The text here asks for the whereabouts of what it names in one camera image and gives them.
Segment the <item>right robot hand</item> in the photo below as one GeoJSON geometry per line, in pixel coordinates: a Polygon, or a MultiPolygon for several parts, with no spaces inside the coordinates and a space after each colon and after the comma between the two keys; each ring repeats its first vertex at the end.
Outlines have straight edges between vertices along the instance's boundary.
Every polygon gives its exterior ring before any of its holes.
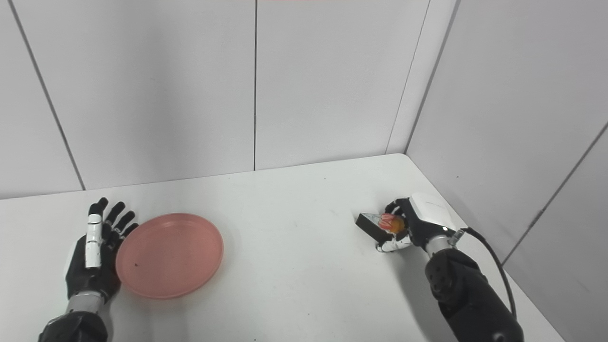
{"type": "Polygon", "coordinates": [[[447,203],[427,193],[413,193],[387,204],[384,214],[400,219],[404,229],[393,238],[376,245],[382,253],[409,246],[421,247],[429,257],[443,249],[451,249],[451,237],[456,233],[447,203]]]}

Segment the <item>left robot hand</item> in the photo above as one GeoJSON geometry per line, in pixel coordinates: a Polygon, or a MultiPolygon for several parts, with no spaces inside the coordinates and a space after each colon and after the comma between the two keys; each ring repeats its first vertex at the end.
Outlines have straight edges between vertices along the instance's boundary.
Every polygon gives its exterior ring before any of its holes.
{"type": "Polygon", "coordinates": [[[68,299],[79,294],[97,294],[107,303],[120,289],[117,254],[138,224],[134,222],[135,213],[126,211],[123,201],[105,214],[108,203],[102,197],[89,207],[85,235],[76,242],[65,275],[68,299]]]}

